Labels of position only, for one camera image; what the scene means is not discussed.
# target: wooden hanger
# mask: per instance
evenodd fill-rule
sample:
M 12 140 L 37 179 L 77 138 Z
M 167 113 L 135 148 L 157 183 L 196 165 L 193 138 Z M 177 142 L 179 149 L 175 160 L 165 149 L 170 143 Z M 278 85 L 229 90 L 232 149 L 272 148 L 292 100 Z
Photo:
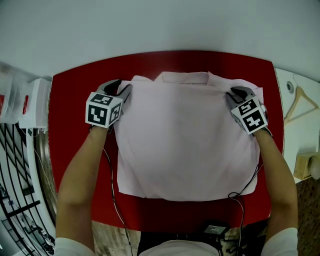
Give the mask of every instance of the wooden hanger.
M 294 112 L 294 110 L 295 110 L 295 108 L 296 108 L 296 106 L 298 104 L 298 101 L 299 101 L 300 97 L 305 98 L 309 103 L 311 103 L 314 106 L 314 108 L 311 109 L 311 110 L 308 110 L 305 113 L 299 114 L 296 117 L 290 119 L 290 117 L 292 116 L 292 114 L 293 114 L 293 112 Z M 292 106 L 290 107 L 288 113 L 286 114 L 286 117 L 284 119 L 284 125 L 286 125 L 288 123 L 291 123 L 292 121 L 294 121 L 294 120 L 296 120 L 298 118 L 301 118 L 301 117 L 303 117 L 303 116 L 305 116 L 305 115 L 307 115 L 307 114 L 309 114 L 309 113 L 311 113 L 311 112 L 313 112 L 315 110 L 318 110 L 318 109 L 319 109 L 319 106 L 305 94 L 304 90 L 302 90 L 302 88 L 300 86 L 297 86 L 296 89 L 295 89 L 295 98 L 294 98 Z

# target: red tabletop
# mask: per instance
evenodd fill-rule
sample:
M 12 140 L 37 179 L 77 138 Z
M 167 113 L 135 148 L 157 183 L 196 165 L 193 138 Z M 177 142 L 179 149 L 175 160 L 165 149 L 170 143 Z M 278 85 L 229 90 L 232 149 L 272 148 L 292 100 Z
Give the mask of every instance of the red tabletop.
M 284 124 L 281 98 L 274 66 L 270 61 L 214 51 L 160 51 L 104 59 L 79 66 L 53 77 L 49 103 L 48 136 L 56 189 L 77 150 L 88 135 L 85 123 L 86 100 L 90 92 L 113 79 L 131 80 L 134 75 L 155 79 L 162 71 L 211 72 L 227 79 L 244 79 L 263 88 L 269 115 L 269 129 L 282 151 Z M 105 149 L 117 172 L 118 147 L 115 134 L 107 136 Z M 100 161 L 92 202 L 92 220 L 123 227 L 111 197 L 111 174 L 104 155 Z M 148 232 L 195 232 L 206 220 L 228 222 L 239 227 L 242 210 L 230 199 L 206 202 L 175 202 L 147 199 L 119 193 L 117 204 L 129 229 Z M 271 204 L 263 168 L 253 193 L 243 196 L 244 225 L 267 219 Z

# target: white sleeve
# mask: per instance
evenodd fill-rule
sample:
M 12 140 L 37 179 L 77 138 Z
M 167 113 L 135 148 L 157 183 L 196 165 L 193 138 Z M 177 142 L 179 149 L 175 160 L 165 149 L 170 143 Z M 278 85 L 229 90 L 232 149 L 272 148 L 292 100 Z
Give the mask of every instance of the white sleeve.
M 271 237 L 264 245 L 261 256 L 297 256 L 298 230 L 290 227 Z
M 59 237 L 55 240 L 54 256 L 94 256 L 95 253 L 77 241 Z

